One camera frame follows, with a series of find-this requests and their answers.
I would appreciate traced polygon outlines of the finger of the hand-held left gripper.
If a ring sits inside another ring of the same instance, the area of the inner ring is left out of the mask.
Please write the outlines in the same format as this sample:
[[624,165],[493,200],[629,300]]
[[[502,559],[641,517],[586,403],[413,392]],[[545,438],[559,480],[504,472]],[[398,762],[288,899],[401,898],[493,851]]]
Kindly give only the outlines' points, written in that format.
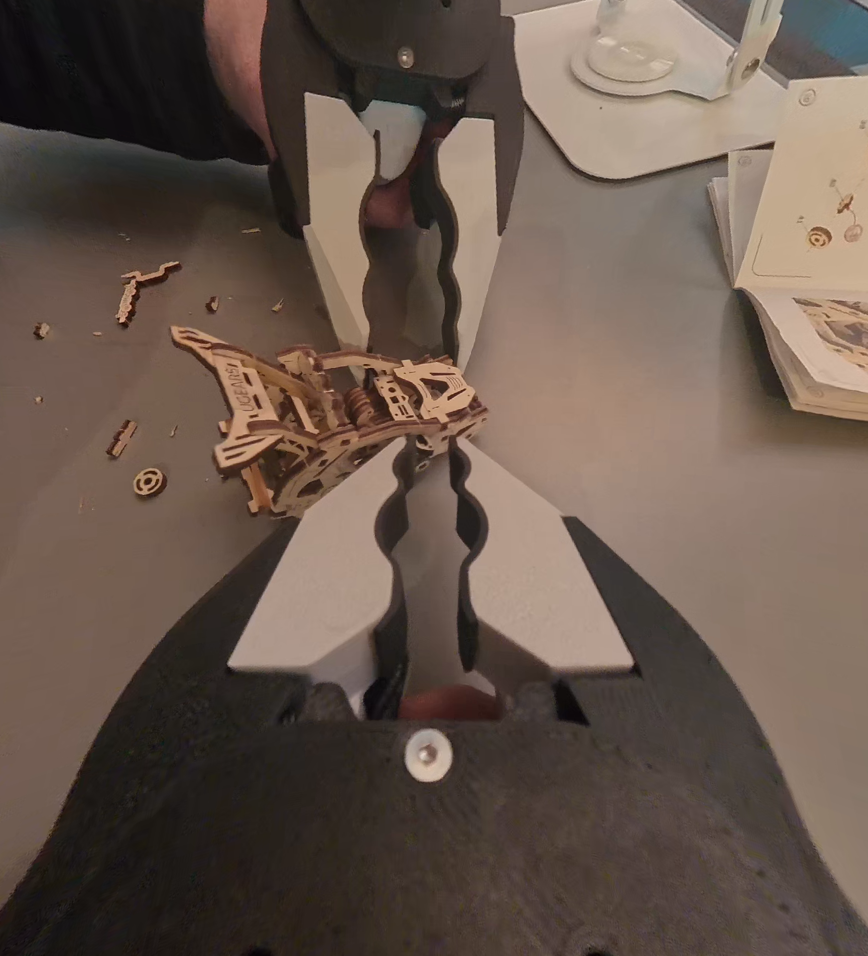
[[341,99],[307,92],[308,253],[342,349],[366,349],[364,286],[370,268],[363,218],[375,183],[374,139]]
[[464,118],[436,151],[441,330],[457,364],[470,360],[499,252],[495,146],[493,120]]

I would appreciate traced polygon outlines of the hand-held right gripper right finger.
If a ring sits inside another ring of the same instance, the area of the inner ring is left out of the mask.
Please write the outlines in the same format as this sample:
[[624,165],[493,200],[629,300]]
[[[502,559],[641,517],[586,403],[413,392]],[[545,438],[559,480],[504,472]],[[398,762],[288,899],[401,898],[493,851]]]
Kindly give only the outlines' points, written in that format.
[[627,679],[635,660],[568,518],[469,441],[449,477],[464,544],[457,634],[464,671],[505,711],[523,687]]

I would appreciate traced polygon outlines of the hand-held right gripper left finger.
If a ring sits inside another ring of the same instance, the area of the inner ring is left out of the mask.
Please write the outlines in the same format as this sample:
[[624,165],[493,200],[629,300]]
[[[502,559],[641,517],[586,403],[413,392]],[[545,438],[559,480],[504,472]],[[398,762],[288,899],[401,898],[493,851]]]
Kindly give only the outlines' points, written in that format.
[[357,714],[393,719],[409,669],[393,551],[408,530],[414,442],[396,439],[292,530],[228,659],[236,672],[334,684]]

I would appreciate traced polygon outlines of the wooden mechanical model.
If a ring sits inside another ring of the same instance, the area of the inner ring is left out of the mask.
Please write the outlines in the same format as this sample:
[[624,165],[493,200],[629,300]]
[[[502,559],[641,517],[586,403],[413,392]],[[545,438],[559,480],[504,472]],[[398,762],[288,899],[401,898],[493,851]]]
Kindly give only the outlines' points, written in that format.
[[[452,438],[474,437],[488,421],[488,407],[448,356],[414,362],[297,345],[267,360],[198,329],[170,332],[224,393],[229,416],[219,424],[214,462],[221,475],[242,478],[253,514],[301,517],[398,438],[416,438],[416,470],[423,471]],[[376,375],[396,377],[417,422],[392,420]]]

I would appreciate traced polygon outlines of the perforated wooden link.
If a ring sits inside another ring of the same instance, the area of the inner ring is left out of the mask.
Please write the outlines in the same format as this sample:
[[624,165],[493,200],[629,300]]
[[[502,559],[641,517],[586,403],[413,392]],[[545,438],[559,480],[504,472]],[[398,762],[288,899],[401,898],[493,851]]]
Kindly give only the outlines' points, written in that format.
[[395,376],[376,375],[373,379],[373,387],[386,403],[394,422],[414,423],[418,421],[410,397],[402,389]]

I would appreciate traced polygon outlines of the person's left forearm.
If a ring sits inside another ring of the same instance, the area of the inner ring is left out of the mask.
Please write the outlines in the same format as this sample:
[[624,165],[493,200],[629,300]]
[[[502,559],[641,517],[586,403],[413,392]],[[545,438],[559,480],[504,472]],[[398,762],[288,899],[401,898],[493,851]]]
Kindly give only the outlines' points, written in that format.
[[204,2],[0,1],[0,122],[267,161],[210,66]]

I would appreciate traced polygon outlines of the person's right hand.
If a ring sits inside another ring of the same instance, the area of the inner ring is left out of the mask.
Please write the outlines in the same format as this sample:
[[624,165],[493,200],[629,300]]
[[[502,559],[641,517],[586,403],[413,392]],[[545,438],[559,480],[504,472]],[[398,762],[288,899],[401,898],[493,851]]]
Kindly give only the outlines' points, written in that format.
[[402,721],[497,721],[503,705],[494,694],[477,687],[436,687],[401,699],[397,718]]

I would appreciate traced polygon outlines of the person's left hand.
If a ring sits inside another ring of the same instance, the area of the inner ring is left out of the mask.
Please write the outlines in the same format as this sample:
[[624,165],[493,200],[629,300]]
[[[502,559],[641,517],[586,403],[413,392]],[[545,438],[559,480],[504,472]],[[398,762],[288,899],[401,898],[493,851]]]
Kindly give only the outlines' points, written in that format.
[[[260,137],[270,160],[277,158],[270,137],[260,82],[260,46],[265,1],[206,1],[203,31],[213,76],[225,101]],[[404,178],[381,185],[369,197],[366,226],[403,229],[412,219]]]

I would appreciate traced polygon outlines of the white tablet stand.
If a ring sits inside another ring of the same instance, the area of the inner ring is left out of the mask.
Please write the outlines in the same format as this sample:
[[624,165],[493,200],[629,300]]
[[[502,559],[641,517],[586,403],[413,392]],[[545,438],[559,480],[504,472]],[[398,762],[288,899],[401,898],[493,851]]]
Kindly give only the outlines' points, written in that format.
[[784,3],[751,2],[738,41],[684,2],[574,2],[514,16],[524,100],[581,173],[625,181],[774,141],[764,70]]

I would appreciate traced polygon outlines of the open instruction booklet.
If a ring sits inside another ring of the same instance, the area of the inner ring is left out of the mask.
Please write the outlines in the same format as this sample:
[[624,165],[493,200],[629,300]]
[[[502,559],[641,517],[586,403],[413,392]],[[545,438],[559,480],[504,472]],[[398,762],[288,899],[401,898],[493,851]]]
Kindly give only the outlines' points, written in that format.
[[708,194],[789,404],[868,422],[868,76],[791,81],[773,148]]

